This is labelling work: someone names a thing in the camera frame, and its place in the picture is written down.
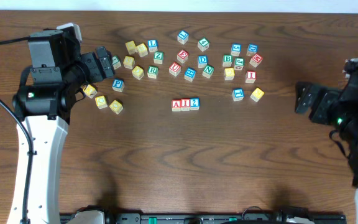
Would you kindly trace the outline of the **red A block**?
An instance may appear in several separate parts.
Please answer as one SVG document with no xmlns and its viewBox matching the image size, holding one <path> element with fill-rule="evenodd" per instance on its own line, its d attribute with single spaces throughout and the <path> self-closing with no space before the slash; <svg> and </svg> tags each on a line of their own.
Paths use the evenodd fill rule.
<svg viewBox="0 0 358 224">
<path fill-rule="evenodd" d="M 172 100 L 172 111 L 181 111 L 181 100 Z"/>
</svg>

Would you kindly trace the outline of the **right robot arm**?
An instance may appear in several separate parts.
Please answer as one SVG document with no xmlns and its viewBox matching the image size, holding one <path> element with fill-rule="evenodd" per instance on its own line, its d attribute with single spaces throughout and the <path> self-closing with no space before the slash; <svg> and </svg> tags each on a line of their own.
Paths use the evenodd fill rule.
<svg viewBox="0 0 358 224">
<path fill-rule="evenodd" d="M 311 82 L 295 85 L 295 112 L 309 113 L 313 123 L 332 126 L 331 134 L 338 134 L 341 142 L 348 143 L 343 155 L 353 173 L 352 185 L 356 189 L 356 222 L 358 223 L 358 58 L 344 64 L 346 86 L 340 90 Z"/>
</svg>

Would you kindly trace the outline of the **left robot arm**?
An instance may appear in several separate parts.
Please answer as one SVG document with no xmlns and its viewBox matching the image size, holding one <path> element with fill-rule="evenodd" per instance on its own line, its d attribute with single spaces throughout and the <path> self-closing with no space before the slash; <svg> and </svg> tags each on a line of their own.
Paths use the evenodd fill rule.
<svg viewBox="0 0 358 224">
<path fill-rule="evenodd" d="M 32 65 L 12 99 L 19 157 L 8 223 L 60 223 L 60 164 L 76 94 L 115 74 L 105 47 L 82 54 L 81 41 L 73 23 L 29 36 Z"/>
</svg>

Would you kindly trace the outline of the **blue 2 block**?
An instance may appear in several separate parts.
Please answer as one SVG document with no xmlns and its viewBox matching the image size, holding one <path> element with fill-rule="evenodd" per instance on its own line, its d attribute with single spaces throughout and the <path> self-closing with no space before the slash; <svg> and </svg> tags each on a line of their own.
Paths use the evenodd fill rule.
<svg viewBox="0 0 358 224">
<path fill-rule="evenodd" d="M 200 99 L 191 98 L 190 99 L 190 110 L 199 110 L 200 109 Z"/>
</svg>

